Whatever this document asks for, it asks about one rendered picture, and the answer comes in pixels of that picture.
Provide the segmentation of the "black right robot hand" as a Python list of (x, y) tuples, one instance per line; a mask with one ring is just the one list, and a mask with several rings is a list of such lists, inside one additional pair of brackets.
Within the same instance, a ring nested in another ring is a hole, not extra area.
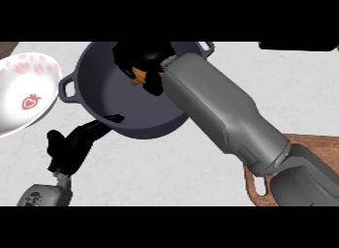
[[(134, 68), (144, 72), (164, 72), (162, 62), (175, 56), (175, 51), (170, 42), (118, 42), (114, 55), (119, 69), (134, 79)], [(152, 95), (164, 94), (162, 80), (158, 84), (142, 85)]]

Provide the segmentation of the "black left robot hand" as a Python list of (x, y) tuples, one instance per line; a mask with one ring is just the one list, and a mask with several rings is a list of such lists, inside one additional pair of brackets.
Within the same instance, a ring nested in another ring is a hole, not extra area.
[(58, 130), (47, 133), (47, 153), (52, 157), (49, 171), (72, 176), (86, 160), (93, 143), (105, 137), (112, 128), (94, 120), (78, 126), (65, 137)]

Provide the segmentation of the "golden brown croissant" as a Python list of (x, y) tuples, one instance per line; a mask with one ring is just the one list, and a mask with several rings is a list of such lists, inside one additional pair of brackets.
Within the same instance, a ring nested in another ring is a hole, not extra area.
[(164, 73), (162, 72), (144, 72), (137, 68), (133, 69), (136, 78), (131, 80), (133, 85), (139, 84), (158, 84), (161, 82)]

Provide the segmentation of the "dark grey pot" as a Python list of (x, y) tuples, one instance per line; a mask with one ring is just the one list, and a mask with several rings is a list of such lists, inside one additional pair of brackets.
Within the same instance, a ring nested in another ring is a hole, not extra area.
[(168, 135), (189, 116), (167, 94), (153, 96), (121, 71), (114, 56), (116, 42), (93, 42), (77, 62), (74, 72), (60, 80), (59, 96), (65, 103), (80, 103), (93, 117), (119, 134), (139, 139)]

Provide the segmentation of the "brown wooden cutting board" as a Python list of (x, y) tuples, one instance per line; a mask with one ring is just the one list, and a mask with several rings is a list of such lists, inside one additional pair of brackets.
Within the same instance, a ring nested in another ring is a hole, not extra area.
[[(286, 134), (286, 137), (293, 143), (302, 144), (318, 156), (323, 162), (333, 168), (339, 174), (339, 137), (315, 136), (315, 135), (296, 135)], [(255, 180), (258, 179), (251, 173), (248, 166), (245, 169), (246, 190), (249, 198), (256, 206), (277, 206), (271, 190), (270, 181), (273, 175), (261, 177), (262, 185), (267, 187), (267, 193), (261, 195), (256, 190)]]

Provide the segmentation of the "white bowl with pink print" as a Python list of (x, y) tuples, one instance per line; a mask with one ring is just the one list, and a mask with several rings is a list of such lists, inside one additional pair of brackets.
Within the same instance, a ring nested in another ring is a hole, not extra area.
[(60, 64), (47, 54), (25, 52), (0, 60), (0, 139), (46, 116), (62, 77)]

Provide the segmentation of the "black appliance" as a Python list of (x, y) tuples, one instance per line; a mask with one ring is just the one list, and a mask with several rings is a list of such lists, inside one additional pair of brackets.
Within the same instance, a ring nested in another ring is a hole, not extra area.
[(339, 42), (259, 42), (261, 49), (273, 50), (332, 51), (338, 46)]

